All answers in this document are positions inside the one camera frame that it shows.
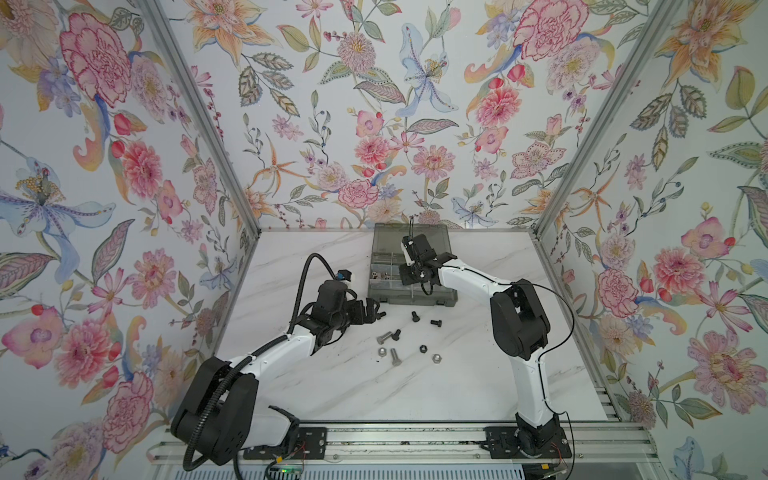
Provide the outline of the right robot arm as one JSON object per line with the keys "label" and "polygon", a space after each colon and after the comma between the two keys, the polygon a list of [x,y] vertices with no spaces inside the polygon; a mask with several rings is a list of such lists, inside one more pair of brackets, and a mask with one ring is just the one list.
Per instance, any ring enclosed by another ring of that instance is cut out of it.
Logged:
{"label": "right robot arm", "polygon": [[548,405],[543,352],[551,331],[535,286],[527,280],[493,277],[451,253],[437,253],[423,234],[406,235],[399,266],[402,283],[443,286],[469,295],[490,308],[496,345],[511,361],[518,395],[516,435],[521,451],[535,456],[561,431],[558,414]]}

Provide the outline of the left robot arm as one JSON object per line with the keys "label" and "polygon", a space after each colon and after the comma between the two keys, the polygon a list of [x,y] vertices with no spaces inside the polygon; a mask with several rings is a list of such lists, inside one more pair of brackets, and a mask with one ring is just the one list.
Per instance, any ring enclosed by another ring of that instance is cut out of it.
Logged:
{"label": "left robot arm", "polygon": [[272,449],[283,457],[294,452],[300,420],[276,405],[259,405],[260,386],[333,343],[335,335],[384,315],[372,298],[344,298],[329,311],[312,302],[292,331],[249,354],[204,361],[171,425],[172,435],[186,445],[183,469],[193,471],[206,462],[225,465],[243,449]]}

